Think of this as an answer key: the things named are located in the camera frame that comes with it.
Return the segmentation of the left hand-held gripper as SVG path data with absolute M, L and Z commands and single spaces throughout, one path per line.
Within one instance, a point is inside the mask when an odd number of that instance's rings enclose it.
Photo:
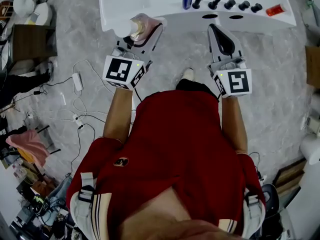
M 116 48 L 106 56 L 102 79 L 113 87 L 134 90 L 153 63 L 150 56 L 163 31 L 164 24 L 159 23 L 144 40 L 136 42 L 136 47 L 130 38 L 117 38 Z

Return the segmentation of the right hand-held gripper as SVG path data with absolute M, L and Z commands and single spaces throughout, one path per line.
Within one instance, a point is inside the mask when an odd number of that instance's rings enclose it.
M 241 42 L 229 30 L 213 23 L 208 26 L 207 35 L 213 60 L 208 66 L 214 83 L 212 92 L 217 98 L 251 94 L 252 70 L 247 67 L 246 60 L 242 57 Z

